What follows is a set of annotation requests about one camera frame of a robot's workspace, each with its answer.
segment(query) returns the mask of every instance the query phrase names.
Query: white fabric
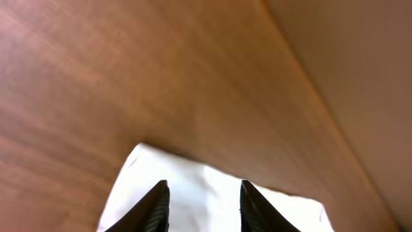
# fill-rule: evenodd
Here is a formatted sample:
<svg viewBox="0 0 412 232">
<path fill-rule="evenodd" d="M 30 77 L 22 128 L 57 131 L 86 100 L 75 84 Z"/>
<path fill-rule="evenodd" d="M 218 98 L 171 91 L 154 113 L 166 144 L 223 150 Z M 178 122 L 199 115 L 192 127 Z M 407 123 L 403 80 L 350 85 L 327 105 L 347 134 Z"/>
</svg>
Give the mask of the white fabric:
<svg viewBox="0 0 412 232">
<path fill-rule="evenodd" d="M 134 148 L 120 170 L 97 231 L 122 218 L 159 180 L 167 180 L 171 192 L 170 232 L 241 231 L 241 179 L 145 144 Z M 298 230 L 333 231 L 321 203 L 255 187 Z"/>
</svg>

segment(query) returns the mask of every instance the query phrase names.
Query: brown wooden surface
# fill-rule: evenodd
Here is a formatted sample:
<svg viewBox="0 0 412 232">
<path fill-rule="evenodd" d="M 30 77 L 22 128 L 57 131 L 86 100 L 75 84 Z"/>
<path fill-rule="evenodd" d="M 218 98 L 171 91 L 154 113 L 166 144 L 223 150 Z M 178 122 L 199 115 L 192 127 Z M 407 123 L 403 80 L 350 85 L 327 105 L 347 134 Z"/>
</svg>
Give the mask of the brown wooden surface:
<svg viewBox="0 0 412 232">
<path fill-rule="evenodd" d="M 93 231 L 142 141 L 397 230 L 262 2 L 0 4 L 2 231 Z"/>
<path fill-rule="evenodd" d="M 412 231 L 411 1 L 270 3 L 390 210 Z"/>
</svg>

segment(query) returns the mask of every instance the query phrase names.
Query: white cloth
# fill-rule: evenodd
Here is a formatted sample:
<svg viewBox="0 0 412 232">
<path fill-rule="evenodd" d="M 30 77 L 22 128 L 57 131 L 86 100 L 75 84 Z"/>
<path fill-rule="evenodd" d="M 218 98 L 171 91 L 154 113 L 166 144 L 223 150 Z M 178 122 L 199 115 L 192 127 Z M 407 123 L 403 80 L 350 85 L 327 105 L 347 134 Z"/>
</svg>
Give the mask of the white cloth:
<svg viewBox="0 0 412 232">
<path fill-rule="evenodd" d="M 134 148 L 120 170 L 97 231 L 121 219 L 159 180 L 170 189 L 170 232 L 241 231 L 241 179 L 145 144 Z M 333 231 L 321 203 L 255 187 L 298 230 Z"/>
</svg>

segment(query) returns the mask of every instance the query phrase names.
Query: folded cloth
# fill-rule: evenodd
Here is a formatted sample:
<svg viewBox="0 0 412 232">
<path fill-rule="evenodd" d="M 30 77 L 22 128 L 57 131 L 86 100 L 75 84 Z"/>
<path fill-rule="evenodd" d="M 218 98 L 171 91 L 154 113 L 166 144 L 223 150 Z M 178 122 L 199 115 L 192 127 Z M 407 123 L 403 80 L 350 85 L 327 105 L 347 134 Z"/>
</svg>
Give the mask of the folded cloth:
<svg viewBox="0 0 412 232">
<path fill-rule="evenodd" d="M 241 231 L 241 179 L 146 144 L 137 145 L 126 159 L 97 231 L 120 220 L 159 180 L 167 180 L 170 189 L 170 232 Z M 254 186 L 298 230 L 333 231 L 318 201 Z"/>
</svg>

